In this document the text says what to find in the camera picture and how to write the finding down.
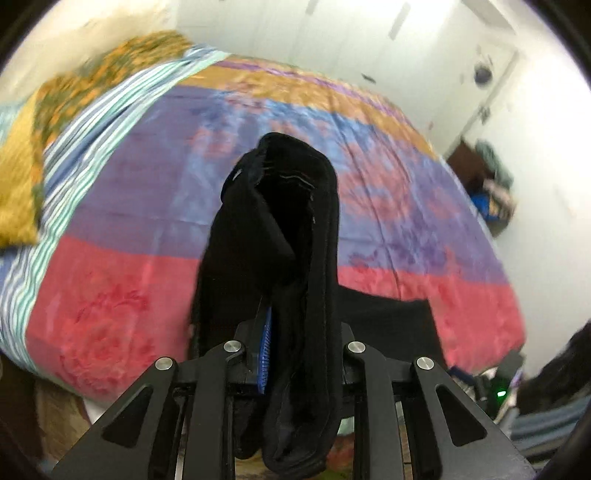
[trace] black object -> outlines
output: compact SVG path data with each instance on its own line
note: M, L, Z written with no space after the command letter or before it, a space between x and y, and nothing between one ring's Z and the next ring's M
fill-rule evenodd
M512 350L496 368L495 376L488 385L486 413L490 418L496 418L509 393L511 381L522 366L523 356L517 350Z
M218 345L182 364L156 362L113 404L57 464L54 480L172 480L183 419L188 441L185 480L234 478L233 408L258 395L248 365L257 335L251 322L236 332L239 350ZM417 480L531 479L529 463L439 365L384 357L369 345L353 353L342 325L341 388L355 399L356 480L402 480L395 408L402 401ZM170 367L160 370L157 365Z
M486 87L492 80L492 70L488 65L479 64L474 67L474 82L480 88Z
M336 174L308 144L270 133L236 163L221 197L197 278L192 356L270 310L266 394L236 404L236 450L248 458L262 448L270 470L310 477L341 420Z
M339 286L336 316L351 327L357 340L383 356L412 362L425 355L447 369L427 300L393 300Z
M581 390L591 390L591 320L569 340L566 349L517 391L522 415L566 405Z

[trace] pillow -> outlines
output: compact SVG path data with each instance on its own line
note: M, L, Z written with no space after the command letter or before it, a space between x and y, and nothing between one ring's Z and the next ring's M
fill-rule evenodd
M190 45L175 31L134 37L33 93L0 148L0 248L37 243L43 151L74 117L133 74L182 57Z
M36 104L33 94L0 148L0 248L37 242L43 159L33 155L31 143Z

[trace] silver screw head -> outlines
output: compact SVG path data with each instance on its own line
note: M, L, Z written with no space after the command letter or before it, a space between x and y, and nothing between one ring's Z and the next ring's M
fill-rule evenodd
M421 358L417 359L417 367L423 370L431 370L435 366L433 360L431 360L427 356L422 356Z
M229 340L223 344L223 349L226 352L234 353L242 348L242 344L238 340Z
M173 366L173 359L163 356L156 360L155 365L158 370L168 370L171 366Z
M353 353L363 353L365 352L365 344L361 342L351 342L347 345L347 348L350 352Z

